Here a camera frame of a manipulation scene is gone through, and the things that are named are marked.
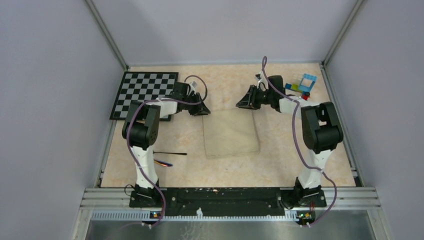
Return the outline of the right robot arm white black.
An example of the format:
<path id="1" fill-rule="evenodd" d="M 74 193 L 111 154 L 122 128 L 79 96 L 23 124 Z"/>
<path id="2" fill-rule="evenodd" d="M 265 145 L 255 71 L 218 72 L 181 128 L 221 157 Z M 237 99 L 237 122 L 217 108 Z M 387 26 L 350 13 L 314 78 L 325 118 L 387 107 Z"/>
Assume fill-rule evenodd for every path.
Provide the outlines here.
<path id="1" fill-rule="evenodd" d="M 237 108 L 259 110 L 269 105 L 279 113 L 290 113 L 293 141 L 297 153 L 301 153 L 296 135 L 296 118 L 300 118 L 302 139 L 309 156 L 300 156 L 304 169 L 296 178 L 293 200 L 299 206 L 307 206 L 321 190 L 321 177 L 325 165 L 343 141 L 344 133 L 335 105 L 330 102 L 312 103 L 292 94 L 287 95 L 283 77 L 257 74 L 257 85 L 250 85 L 247 93 L 236 104 Z"/>

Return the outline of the beige cloth napkin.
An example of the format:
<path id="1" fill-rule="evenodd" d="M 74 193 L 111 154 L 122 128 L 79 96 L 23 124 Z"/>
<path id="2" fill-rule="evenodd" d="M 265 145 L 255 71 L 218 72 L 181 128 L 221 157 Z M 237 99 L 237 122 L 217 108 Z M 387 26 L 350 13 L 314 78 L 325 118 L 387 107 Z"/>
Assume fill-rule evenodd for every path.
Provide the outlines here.
<path id="1" fill-rule="evenodd" d="M 202 124 L 207 159 L 250 156 L 260 152 L 251 110 L 233 108 L 213 111 L 202 117 Z"/>

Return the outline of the black spoon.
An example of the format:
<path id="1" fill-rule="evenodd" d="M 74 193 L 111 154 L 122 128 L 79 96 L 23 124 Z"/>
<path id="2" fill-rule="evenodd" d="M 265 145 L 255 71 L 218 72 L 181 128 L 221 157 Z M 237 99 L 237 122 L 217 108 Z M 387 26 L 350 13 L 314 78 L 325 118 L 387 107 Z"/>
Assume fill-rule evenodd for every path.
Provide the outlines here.
<path id="1" fill-rule="evenodd" d="M 153 154 L 167 154 L 167 155 L 180 155 L 180 156 L 188 155 L 185 152 L 162 152 L 162 151 L 153 151 Z"/>

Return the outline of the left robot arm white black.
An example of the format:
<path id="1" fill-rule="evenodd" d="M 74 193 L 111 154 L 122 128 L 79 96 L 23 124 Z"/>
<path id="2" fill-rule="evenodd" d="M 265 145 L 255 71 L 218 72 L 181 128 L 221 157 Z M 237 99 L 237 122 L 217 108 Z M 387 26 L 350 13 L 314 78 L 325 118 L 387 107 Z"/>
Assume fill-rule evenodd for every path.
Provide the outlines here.
<path id="1" fill-rule="evenodd" d="M 201 96 L 196 91 L 196 82 L 177 82 L 169 95 L 143 102 L 132 101 L 129 113 L 122 127 L 131 154 L 137 179 L 131 196 L 140 198 L 147 206 L 154 207 L 160 202 L 159 178 L 155 170 L 154 144 L 159 135 L 160 120 L 182 111 L 192 116 L 210 114 Z"/>

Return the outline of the black white checkerboard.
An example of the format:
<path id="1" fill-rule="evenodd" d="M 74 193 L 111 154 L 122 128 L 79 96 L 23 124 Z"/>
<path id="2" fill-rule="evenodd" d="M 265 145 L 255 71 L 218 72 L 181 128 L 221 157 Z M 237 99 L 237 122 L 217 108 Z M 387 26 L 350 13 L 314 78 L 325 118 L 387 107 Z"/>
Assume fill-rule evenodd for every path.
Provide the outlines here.
<path id="1" fill-rule="evenodd" d="M 178 72 L 124 72 L 109 119 L 125 120 L 132 101 L 143 102 L 169 95 L 178 78 Z"/>

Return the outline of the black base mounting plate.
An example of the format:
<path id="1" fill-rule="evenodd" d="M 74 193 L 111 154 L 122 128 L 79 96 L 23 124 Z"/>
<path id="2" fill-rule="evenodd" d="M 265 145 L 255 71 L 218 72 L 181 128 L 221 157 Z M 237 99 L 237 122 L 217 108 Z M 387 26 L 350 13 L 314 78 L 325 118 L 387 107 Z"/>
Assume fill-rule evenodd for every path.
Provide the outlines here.
<path id="1" fill-rule="evenodd" d="M 325 208 L 323 190 L 308 192 L 280 187 L 169 187 L 144 189 L 136 186 L 129 207 L 165 209 L 166 217 L 265 217 L 284 216 L 294 208 Z"/>

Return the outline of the iridescent rainbow knife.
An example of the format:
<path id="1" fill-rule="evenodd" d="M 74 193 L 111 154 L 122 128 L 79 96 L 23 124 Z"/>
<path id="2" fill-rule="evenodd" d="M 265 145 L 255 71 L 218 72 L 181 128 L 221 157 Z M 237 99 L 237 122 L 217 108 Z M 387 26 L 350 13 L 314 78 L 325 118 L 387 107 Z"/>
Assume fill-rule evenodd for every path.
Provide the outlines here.
<path id="1" fill-rule="evenodd" d="M 156 160 L 156 159 L 154 160 L 154 163 L 158 164 L 160 166 L 163 166 L 163 167 L 172 167 L 173 166 L 173 164 L 171 164 L 171 163 L 159 161 L 159 160 Z"/>

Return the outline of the colourful toy brick structure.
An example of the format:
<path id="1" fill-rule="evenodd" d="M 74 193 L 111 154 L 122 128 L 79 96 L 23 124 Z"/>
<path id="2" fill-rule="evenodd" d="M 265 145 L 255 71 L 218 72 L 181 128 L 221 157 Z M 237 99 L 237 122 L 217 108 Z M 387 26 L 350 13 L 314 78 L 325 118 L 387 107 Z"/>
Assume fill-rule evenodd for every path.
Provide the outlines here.
<path id="1" fill-rule="evenodd" d="M 285 84 L 285 89 L 300 93 L 300 97 L 307 101 L 318 77 L 307 73 L 294 73 L 292 82 Z"/>

